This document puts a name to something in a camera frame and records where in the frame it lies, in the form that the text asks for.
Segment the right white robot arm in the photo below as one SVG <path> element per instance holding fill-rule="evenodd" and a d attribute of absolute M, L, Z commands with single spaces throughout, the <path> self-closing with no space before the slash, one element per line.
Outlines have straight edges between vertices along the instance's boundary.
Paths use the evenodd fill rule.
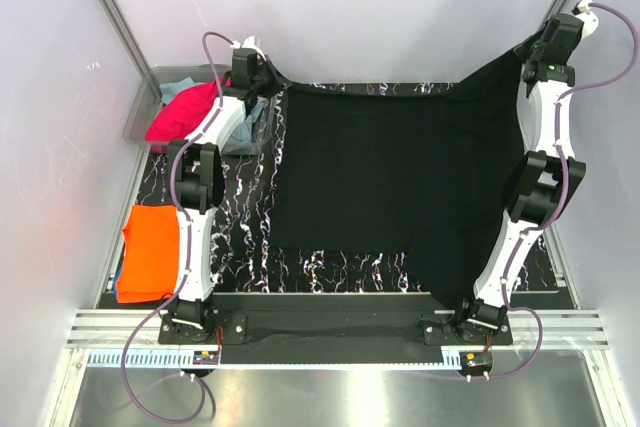
<path fill-rule="evenodd" d="M 533 147 L 507 181 L 501 230 L 474 283 L 473 295 L 462 302 L 447 328 L 463 343 L 481 343 L 506 330 L 522 264 L 543 231 L 560 217 L 586 174 L 586 165 L 576 160 L 570 140 L 575 70 L 569 59 L 598 26 L 591 0 L 582 0 L 571 13 L 550 17 L 538 34 L 517 49 L 534 117 Z"/>

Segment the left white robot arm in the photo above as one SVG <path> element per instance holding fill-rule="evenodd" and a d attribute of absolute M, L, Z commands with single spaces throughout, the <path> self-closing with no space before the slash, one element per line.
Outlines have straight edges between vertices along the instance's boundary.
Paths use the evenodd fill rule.
<path fill-rule="evenodd" d="M 171 199 L 179 226 L 179 268 L 174 293 L 164 301 L 161 334 L 195 343 L 220 342 L 210 278 L 214 217 L 225 192 L 221 150 L 260 98 L 287 87 L 254 36 L 232 41 L 231 67 L 213 73 L 216 95 L 203 120 L 168 144 Z"/>

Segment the black polo shirt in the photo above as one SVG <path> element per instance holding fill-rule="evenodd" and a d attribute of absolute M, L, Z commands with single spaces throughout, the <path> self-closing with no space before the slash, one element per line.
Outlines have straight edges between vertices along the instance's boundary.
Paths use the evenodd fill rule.
<path fill-rule="evenodd" d="M 427 96 L 291 87 L 271 244 L 401 254 L 413 281 L 456 307 L 487 264 L 524 154 L 521 69 L 506 52 Z"/>

